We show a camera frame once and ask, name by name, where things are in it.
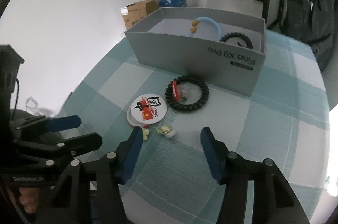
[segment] black cable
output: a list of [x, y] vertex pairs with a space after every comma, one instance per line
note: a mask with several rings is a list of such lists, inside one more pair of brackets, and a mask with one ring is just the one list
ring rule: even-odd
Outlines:
[[[176, 102], [174, 99], [174, 93], [172, 89], [173, 82], [176, 82], [177, 85], [188, 82], [188, 83], [192, 83], [192, 84], [199, 86], [202, 91], [201, 98], [197, 102], [193, 104], [187, 104], [187, 105]], [[184, 75], [182, 77], [178, 77], [177, 79], [174, 79], [173, 81], [170, 82], [170, 84], [168, 85], [166, 89], [166, 101], [169, 104], [169, 106], [171, 106], [177, 111], [183, 111], [183, 112], [196, 111], [200, 109], [202, 106], [204, 106], [208, 100], [209, 100], [209, 89], [208, 89], [207, 84], [204, 81], [192, 75]]]
[[245, 41], [247, 48], [249, 48], [249, 49], [253, 49], [254, 48], [252, 46], [252, 43], [251, 43], [251, 40], [249, 39], [249, 37], [246, 36], [245, 34], [239, 33], [239, 32], [228, 33], [228, 34], [224, 35], [220, 41], [226, 43], [226, 41], [229, 40], [229, 39], [231, 39], [231, 38], [240, 38], [243, 41]]
[[20, 88], [20, 83], [19, 83], [19, 80], [18, 78], [16, 79], [16, 84], [17, 84], [17, 89], [16, 89], [16, 99], [15, 99], [15, 106], [14, 106], [14, 110], [13, 110], [13, 113], [12, 113], [12, 117], [11, 117], [11, 120], [14, 119], [14, 116], [15, 116], [15, 113], [16, 113], [16, 107], [18, 105], [18, 99], [19, 99], [19, 88]]

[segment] black beaded bracelet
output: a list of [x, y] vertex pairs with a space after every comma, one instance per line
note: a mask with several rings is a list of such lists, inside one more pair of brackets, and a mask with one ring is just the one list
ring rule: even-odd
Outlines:
[[[181, 84], [181, 83], [192, 83], [200, 87], [202, 91], [201, 98], [193, 103], [193, 104], [181, 104], [175, 101], [174, 99], [174, 93], [172, 89], [172, 83], [176, 82], [176, 84]], [[209, 89], [207, 84], [196, 78], [195, 76], [192, 75], [184, 75], [182, 77], [178, 77], [177, 79], [174, 79], [173, 81], [170, 82], [168, 87], [166, 88], [166, 101], [171, 106], [173, 109], [177, 111], [183, 111], [183, 112], [192, 112], [200, 109], [202, 106], [204, 106], [209, 99]]]
[[239, 33], [239, 32], [232, 32], [232, 33], [228, 33], [226, 35], [224, 35], [222, 37], [222, 39], [220, 41], [226, 43], [227, 40], [231, 39], [231, 38], [240, 38], [243, 41], [245, 41], [246, 43], [246, 47], [249, 49], [253, 49], [254, 47], [252, 46], [251, 40], [249, 39], [248, 36], [246, 36], [243, 33]]

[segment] gray box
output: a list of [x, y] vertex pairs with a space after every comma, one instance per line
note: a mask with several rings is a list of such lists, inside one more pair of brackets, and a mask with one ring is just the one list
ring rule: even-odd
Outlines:
[[[215, 41], [217, 31], [200, 22], [190, 37], [191, 22], [197, 17], [218, 22], [222, 35], [246, 34], [253, 49], [240, 39]], [[138, 61], [178, 74], [193, 74], [208, 83], [250, 96], [261, 72], [265, 55], [265, 21], [240, 13], [197, 7], [161, 8], [125, 32]]]

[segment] striped fabric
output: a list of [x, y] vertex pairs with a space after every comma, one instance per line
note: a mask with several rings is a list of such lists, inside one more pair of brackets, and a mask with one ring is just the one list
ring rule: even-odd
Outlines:
[[[201, 110], [183, 114], [169, 109], [150, 127], [133, 176], [120, 187], [133, 223], [216, 223], [225, 186], [211, 177], [199, 138], [204, 126], [246, 159], [272, 158], [312, 216], [326, 178], [329, 107], [324, 83], [310, 47], [271, 31], [266, 40], [266, 61], [251, 97], [209, 85], [210, 99]], [[132, 131], [126, 111], [134, 99], [145, 93], [164, 95], [177, 76], [139, 64], [123, 39], [66, 101], [60, 116], [77, 114], [82, 125], [63, 136], [97, 132], [103, 137], [102, 147], [81, 156], [83, 162], [114, 151]], [[176, 129], [174, 138], [155, 132], [163, 124]], [[249, 183], [248, 224], [253, 195]]]

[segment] round badge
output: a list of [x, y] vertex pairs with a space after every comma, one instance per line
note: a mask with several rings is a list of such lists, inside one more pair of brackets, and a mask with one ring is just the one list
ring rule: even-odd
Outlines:
[[155, 124], [167, 113], [165, 100], [157, 94], [144, 94], [131, 104], [131, 117], [141, 124]]
[[131, 112], [131, 105], [130, 107], [128, 108], [127, 110], [127, 121], [129, 123], [129, 125], [131, 125], [132, 127], [136, 127], [136, 126], [139, 126], [141, 128], [145, 128], [147, 127], [146, 124], [141, 124], [139, 123], [138, 121], [136, 121], [131, 115], [130, 115], [130, 112]]

